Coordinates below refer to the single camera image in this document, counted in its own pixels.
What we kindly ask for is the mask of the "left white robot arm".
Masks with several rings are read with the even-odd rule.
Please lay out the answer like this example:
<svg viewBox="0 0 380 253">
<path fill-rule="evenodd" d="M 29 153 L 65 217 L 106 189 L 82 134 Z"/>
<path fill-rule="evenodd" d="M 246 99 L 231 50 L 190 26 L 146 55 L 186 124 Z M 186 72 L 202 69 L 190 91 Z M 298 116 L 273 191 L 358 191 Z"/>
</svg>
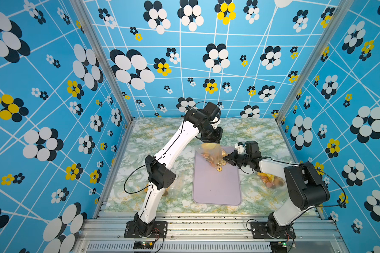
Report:
<svg viewBox="0 0 380 253">
<path fill-rule="evenodd" d="M 148 186 L 144 203 L 134 215 L 135 229 L 142 237 L 153 232 L 157 208 L 165 189 L 169 188 L 176 174 L 171 171 L 177 157 L 194 138 L 204 143 L 220 143 L 223 130 L 219 107 L 208 102 L 204 108 L 190 108 L 169 142 L 155 155 L 145 158 Z"/>
</svg>

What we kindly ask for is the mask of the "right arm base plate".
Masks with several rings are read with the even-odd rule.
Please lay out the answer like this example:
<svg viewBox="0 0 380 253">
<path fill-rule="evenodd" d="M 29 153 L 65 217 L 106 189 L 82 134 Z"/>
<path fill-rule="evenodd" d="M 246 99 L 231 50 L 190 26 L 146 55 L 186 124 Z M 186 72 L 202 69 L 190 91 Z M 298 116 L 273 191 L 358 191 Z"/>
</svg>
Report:
<svg viewBox="0 0 380 253">
<path fill-rule="evenodd" d="M 275 223 L 252 221 L 248 223 L 248 229 L 254 239 L 295 239 L 296 234 L 292 225 L 279 226 Z"/>
</svg>

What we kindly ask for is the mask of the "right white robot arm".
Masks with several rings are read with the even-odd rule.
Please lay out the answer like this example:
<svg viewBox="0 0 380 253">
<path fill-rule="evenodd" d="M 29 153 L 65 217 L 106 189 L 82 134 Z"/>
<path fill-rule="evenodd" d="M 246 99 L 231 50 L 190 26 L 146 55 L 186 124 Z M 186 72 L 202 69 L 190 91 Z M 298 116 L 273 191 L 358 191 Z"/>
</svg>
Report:
<svg viewBox="0 0 380 253">
<path fill-rule="evenodd" d="M 270 157 L 238 154 L 236 150 L 223 160 L 238 168 L 249 166 L 256 172 L 280 177 L 286 183 L 288 200 L 268 217 L 267 233 L 273 238 L 280 237 L 307 210 L 330 198 L 327 187 L 310 162 L 291 164 Z"/>
</svg>

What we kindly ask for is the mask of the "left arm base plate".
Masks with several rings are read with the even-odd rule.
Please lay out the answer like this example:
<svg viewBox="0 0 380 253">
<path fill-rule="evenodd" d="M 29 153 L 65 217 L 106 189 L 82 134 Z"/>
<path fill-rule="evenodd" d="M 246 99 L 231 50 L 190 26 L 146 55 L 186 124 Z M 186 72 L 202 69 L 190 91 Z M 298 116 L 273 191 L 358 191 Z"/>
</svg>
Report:
<svg viewBox="0 0 380 253">
<path fill-rule="evenodd" d="M 124 238 L 166 238 L 168 222 L 153 221 L 150 224 L 145 224 L 141 220 L 139 223 L 129 221 L 126 223 Z"/>
</svg>

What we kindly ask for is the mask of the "poured cookies pile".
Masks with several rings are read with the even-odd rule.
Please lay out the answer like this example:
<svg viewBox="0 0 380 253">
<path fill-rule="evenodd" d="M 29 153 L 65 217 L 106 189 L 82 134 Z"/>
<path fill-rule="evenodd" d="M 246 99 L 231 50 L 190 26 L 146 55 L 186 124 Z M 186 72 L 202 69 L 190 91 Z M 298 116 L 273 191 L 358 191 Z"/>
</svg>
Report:
<svg viewBox="0 0 380 253">
<path fill-rule="evenodd" d="M 208 153 L 202 153 L 201 156 L 206 159 L 207 162 L 210 163 L 212 167 L 214 167 L 218 172 L 223 170 L 223 167 L 227 164 L 227 162 L 223 159 L 227 153 L 222 150 L 222 154 L 219 156 L 213 156 Z"/>
</svg>

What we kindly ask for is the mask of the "ziploc bag of cookies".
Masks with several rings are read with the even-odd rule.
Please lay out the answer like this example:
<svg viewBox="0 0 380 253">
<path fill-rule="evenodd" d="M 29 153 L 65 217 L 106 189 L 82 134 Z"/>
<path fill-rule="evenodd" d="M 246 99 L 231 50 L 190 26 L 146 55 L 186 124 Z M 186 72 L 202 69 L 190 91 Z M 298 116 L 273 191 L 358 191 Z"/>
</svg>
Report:
<svg viewBox="0 0 380 253">
<path fill-rule="evenodd" d="M 219 156 L 222 154 L 222 150 L 224 150 L 224 149 L 218 143 L 203 143 L 203 144 L 201 144 L 198 152 L 200 154 L 208 153 L 208 154 L 213 155 L 213 156 Z"/>
</svg>

